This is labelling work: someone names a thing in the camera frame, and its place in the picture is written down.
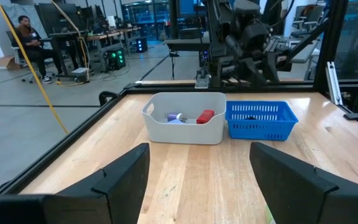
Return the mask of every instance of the red block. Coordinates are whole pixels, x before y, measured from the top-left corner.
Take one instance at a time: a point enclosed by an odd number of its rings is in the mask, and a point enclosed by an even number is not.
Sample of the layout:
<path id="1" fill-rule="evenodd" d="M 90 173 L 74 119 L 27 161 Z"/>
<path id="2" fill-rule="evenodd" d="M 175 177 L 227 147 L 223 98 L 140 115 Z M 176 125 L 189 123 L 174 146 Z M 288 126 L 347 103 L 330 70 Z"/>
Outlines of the red block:
<path id="1" fill-rule="evenodd" d="M 210 121 L 213 116 L 215 116 L 215 111 L 204 110 L 204 112 L 197 118 L 197 124 L 205 124 Z"/>

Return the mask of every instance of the metal frame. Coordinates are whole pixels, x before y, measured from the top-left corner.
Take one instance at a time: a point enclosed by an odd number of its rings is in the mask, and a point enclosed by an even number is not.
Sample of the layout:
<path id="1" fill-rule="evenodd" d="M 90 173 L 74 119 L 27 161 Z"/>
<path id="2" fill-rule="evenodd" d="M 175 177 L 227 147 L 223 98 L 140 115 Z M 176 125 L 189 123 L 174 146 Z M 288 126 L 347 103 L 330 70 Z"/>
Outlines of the metal frame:
<path id="1" fill-rule="evenodd" d="M 130 94 L 153 94 L 159 92 L 178 91 L 220 91 L 222 93 L 278 93 L 278 92 L 320 92 L 327 96 L 328 84 L 326 78 L 326 63 L 333 61 L 336 54 L 337 43 L 342 29 L 342 23 L 346 12 L 347 0 L 336 0 L 331 8 L 331 19 L 328 30 L 324 35 L 323 45 L 317 64 L 316 78 L 306 82 L 281 82 L 270 83 L 260 88 L 243 88 L 232 83 L 225 83 L 219 88 L 195 89 L 194 83 L 179 84 L 130 84 L 120 92 L 114 94 L 102 92 L 99 96 L 101 108 L 86 121 L 80 124 L 69 135 L 52 147 L 43 156 L 37 159 L 17 177 L 0 187 L 0 194 L 18 194 L 41 174 L 55 159 L 62 155 L 77 139 L 79 139 L 94 123 L 102 118 L 111 108 L 117 105 L 126 95 Z M 339 81 L 341 91 L 358 91 L 358 80 Z M 350 112 L 344 106 L 338 105 L 345 112 Z"/>

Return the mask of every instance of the person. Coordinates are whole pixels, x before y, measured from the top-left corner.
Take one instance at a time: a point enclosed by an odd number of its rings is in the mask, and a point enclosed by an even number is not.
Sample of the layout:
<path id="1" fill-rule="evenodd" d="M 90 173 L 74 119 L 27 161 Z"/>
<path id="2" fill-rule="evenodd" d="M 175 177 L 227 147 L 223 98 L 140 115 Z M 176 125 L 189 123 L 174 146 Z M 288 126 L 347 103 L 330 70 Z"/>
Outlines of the person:
<path id="1" fill-rule="evenodd" d="M 30 19 L 27 16 L 19 16 L 19 23 L 20 25 L 15 29 L 15 33 L 23 45 L 25 53 L 31 62 L 37 64 L 42 76 L 42 82 L 46 84 L 52 83 L 52 79 L 47 76 L 45 59 L 53 58 L 58 74 L 63 75 L 62 64 L 57 52 L 42 48 L 42 43 L 40 42 L 41 37 L 38 32 L 31 27 Z"/>

